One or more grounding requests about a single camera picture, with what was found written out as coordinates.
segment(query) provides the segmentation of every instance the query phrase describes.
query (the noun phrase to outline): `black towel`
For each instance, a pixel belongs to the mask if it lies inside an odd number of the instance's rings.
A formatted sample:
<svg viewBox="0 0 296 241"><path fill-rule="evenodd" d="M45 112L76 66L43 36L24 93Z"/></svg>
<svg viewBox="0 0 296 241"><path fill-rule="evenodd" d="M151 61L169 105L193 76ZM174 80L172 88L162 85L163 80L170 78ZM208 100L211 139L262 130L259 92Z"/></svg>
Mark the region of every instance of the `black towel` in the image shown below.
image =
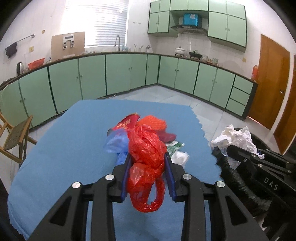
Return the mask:
<svg viewBox="0 0 296 241"><path fill-rule="evenodd" d="M6 48L6 55L8 58L13 56L17 52L17 42L13 43L12 45Z"/></svg>

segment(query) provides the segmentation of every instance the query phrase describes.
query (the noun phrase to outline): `red plastic bag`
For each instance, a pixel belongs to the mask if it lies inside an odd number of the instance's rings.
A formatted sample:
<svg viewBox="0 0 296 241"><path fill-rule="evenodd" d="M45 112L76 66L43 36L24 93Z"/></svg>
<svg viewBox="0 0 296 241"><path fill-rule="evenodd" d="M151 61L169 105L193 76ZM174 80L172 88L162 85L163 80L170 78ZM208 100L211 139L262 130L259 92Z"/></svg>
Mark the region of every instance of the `red plastic bag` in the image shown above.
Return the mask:
<svg viewBox="0 0 296 241"><path fill-rule="evenodd" d="M128 151L134 158L128 179L128 192L135 209L140 212L154 212L160 208L165 194L165 184L161 177L164 171L166 145L159 140L150 126L136 126L128 133ZM147 204L153 183L156 199Z"/></svg>

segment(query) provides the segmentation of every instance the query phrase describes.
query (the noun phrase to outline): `drawer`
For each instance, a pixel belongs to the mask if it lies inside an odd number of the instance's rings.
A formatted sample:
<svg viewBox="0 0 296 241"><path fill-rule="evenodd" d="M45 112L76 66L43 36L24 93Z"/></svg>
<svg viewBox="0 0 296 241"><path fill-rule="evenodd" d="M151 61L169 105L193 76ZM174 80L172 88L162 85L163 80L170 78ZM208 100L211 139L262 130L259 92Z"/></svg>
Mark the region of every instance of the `drawer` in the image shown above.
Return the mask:
<svg viewBox="0 0 296 241"><path fill-rule="evenodd" d="M249 97L250 97L250 95L248 95L247 93L245 93L235 87L232 88L232 92L230 95L231 99L236 100L243 105L247 105Z"/></svg>
<svg viewBox="0 0 296 241"><path fill-rule="evenodd" d="M246 79L244 79L244 78L242 78L242 77L235 76L235 81L234 81L233 86L235 86L236 88L250 94L251 90L253 88L253 83L246 80Z"/></svg>
<svg viewBox="0 0 296 241"><path fill-rule="evenodd" d="M242 116L244 113L244 109L246 107L242 104L240 104L239 102L236 102L235 100L229 99L228 104L226 106L227 110L230 110L231 112Z"/></svg>

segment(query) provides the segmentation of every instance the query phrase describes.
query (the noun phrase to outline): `metal bolt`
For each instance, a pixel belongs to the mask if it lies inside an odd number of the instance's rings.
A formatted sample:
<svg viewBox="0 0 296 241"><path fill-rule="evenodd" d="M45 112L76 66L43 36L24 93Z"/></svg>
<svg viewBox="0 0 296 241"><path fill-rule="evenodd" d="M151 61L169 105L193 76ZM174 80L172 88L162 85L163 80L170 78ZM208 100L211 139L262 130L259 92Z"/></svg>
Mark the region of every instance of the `metal bolt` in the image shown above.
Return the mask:
<svg viewBox="0 0 296 241"><path fill-rule="evenodd" d="M220 187L220 188L223 188L223 187L225 187L225 183L222 182L222 181L218 181L217 186Z"/></svg>
<svg viewBox="0 0 296 241"><path fill-rule="evenodd" d="M108 181L111 181L111 180L114 179L114 175L108 174L108 175L106 175L105 179L108 180Z"/></svg>
<svg viewBox="0 0 296 241"><path fill-rule="evenodd" d="M73 184L72 184L72 187L73 188L79 188L81 186L81 183L80 182L74 182Z"/></svg>
<svg viewBox="0 0 296 241"><path fill-rule="evenodd" d="M185 180L190 180L191 178L192 178L192 176L190 175L190 174L184 174L183 175L183 178L185 179Z"/></svg>

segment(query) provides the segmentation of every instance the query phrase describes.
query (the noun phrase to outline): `window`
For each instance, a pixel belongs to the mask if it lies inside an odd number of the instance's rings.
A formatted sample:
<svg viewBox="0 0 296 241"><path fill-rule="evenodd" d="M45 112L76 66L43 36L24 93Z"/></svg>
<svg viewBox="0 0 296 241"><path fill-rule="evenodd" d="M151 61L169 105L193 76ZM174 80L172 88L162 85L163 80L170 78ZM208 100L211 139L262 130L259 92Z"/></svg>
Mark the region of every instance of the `window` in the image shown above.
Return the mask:
<svg viewBox="0 0 296 241"><path fill-rule="evenodd" d="M85 47L126 42L129 0L67 0L61 32L85 32Z"/></svg>

